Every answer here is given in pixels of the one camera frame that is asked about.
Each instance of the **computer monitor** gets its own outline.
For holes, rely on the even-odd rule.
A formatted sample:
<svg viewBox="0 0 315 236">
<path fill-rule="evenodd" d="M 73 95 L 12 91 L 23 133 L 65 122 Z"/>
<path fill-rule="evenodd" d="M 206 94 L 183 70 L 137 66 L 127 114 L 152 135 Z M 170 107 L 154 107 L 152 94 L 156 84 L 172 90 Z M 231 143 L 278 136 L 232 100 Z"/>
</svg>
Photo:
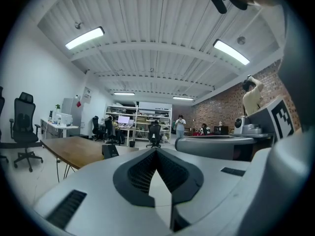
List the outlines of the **computer monitor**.
<svg viewBox="0 0 315 236">
<path fill-rule="evenodd" d="M 127 117 L 127 116 L 119 116 L 118 117 L 118 123 L 128 124 L 129 119 L 130 119 L 130 117 Z"/>
</svg>

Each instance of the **desk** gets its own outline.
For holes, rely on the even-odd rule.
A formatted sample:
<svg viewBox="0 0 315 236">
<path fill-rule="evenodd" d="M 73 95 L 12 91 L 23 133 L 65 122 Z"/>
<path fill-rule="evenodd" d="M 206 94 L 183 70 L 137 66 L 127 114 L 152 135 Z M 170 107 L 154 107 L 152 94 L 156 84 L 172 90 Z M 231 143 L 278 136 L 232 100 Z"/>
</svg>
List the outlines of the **desk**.
<svg viewBox="0 0 315 236">
<path fill-rule="evenodd" d="M 105 127 L 106 126 L 105 124 L 101 124 L 101 123 L 99 123 L 98 125 L 100 127 Z M 119 128 L 119 130 L 127 131 L 127 147 L 129 147 L 129 133 L 130 133 L 130 131 L 133 131 L 131 140 L 134 140 L 135 128 L 134 127 L 131 127 L 131 128 Z"/>
<path fill-rule="evenodd" d="M 102 145 L 104 145 L 104 143 L 94 142 L 77 136 L 46 139 L 41 140 L 40 142 L 57 158 L 60 158 L 69 166 L 68 171 L 70 167 L 74 167 L 78 170 L 90 163 L 104 159 L 102 155 Z M 139 150 L 138 148 L 124 146 L 116 146 L 116 149 L 119 155 L 124 155 Z"/>
<path fill-rule="evenodd" d="M 61 129 L 62 130 L 62 134 L 63 134 L 63 137 L 66 137 L 67 134 L 66 132 L 63 133 L 63 130 L 64 129 L 75 129 L 75 128 L 79 128 L 78 126 L 64 126 L 64 125 L 61 125 L 61 126 L 58 126 L 57 124 L 52 124 L 51 122 L 49 122 L 48 120 L 46 119 L 40 119 L 41 121 L 45 122 L 47 125 L 49 125 L 50 127 L 53 127 L 54 129 Z"/>
</svg>

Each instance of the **white desk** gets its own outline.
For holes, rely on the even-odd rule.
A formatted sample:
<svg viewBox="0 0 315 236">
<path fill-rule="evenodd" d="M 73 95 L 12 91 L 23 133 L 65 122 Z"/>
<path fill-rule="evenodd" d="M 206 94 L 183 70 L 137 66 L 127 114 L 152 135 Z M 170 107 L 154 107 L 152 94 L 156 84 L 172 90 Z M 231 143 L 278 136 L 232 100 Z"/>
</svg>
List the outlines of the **white desk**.
<svg viewBox="0 0 315 236">
<path fill-rule="evenodd" d="M 64 129 L 79 128 L 78 126 L 65 126 L 65 125 L 60 125 L 60 126 L 58 126 L 57 124 L 52 124 L 51 122 L 49 122 L 49 121 L 46 120 L 46 119 L 40 119 L 40 120 L 43 121 L 43 122 L 45 122 L 47 125 L 53 127 L 54 129 L 61 129 L 64 138 L 67 137 L 66 132 L 63 132 Z"/>
<path fill-rule="evenodd" d="M 98 125 L 100 127 L 105 127 L 106 126 L 105 124 L 102 124 L 102 123 L 99 123 Z M 131 128 L 119 128 L 119 130 L 127 131 L 127 147 L 129 147 L 129 133 L 130 133 L 130 131 L 133 131 L 132 138 L 130 140 L 134 140 L 135 128 L 134 127 L 131 127 Z"/>
</svg>

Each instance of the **person in white shirt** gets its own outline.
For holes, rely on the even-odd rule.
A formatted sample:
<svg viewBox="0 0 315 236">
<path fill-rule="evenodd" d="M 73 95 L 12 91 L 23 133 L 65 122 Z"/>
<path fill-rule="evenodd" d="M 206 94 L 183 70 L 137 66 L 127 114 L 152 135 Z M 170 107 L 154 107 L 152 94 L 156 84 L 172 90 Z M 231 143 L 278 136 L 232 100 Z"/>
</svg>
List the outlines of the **person in white shirt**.
<svg viewBox="0 0 315 236">
<path fill-rule="evenodd" d="M 243 82 L 243 89 L 246 91 L 243 97 L 243 104 L 248 116 L 259 109 L 259 103 L 262 99 L 260 92 L 263 88 L 264 84 L 254 79 L 251 75 Z"/>
<path fill-rule="evenodd" d="M 179 115 L 178 120 L 175 122 L 177 138 L 184 137 L 185 124 L 186 121 L 183 119 L 183 116 Z"/>
</svg>

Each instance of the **floor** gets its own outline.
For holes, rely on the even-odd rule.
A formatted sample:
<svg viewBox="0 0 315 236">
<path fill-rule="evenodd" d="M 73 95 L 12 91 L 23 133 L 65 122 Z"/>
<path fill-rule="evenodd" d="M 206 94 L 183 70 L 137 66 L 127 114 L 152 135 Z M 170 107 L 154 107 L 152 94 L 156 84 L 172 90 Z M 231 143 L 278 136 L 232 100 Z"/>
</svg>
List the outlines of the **floor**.
<svg viewBox="0 0 315 236">
<path fill-rule="evenodd" d="M 175 150 L 176 135 L 171 138 L 171 143 L 161 144 L 162 148 L 170 148 Z M 135 147 L 145 149 L 148 142 L 136 140 Z M 20 197 L 20 200 L 27 206 L 32 207 L 33 204 L 48 190 L 58 184 L 56 173 L 56 158 L 47 149 L 42 147 L 30 148 L 28 151 L 34 151 L 35 155 L 41 156 L 44 160 L 30 159 L 33 172 L 29 172 L 29 166 L 26 160 L 18 163 L 18 168 L 14 168 L 13 161 L 17 159 L 17 153 L 23 152 L 24 149 L 1 149 L 2 155 L 5 155 L 9 163 L 1 160 L 1 166 L 4 173 L 12 186 L 13 191 Z M 58 164 L 59 179 L 63 180 L 63 173 L 66 164 L 60 162 Z M 72 169 L 69 170 L 68 175 L 73 174 Z M 149 195 L 155 198 L 156 212 L 161 219 L 169 225 L 171 210 L 171 194 L 166 188 L 163 180 L 156 172 L 153 176 L 150 186 Z"/>
</svg>

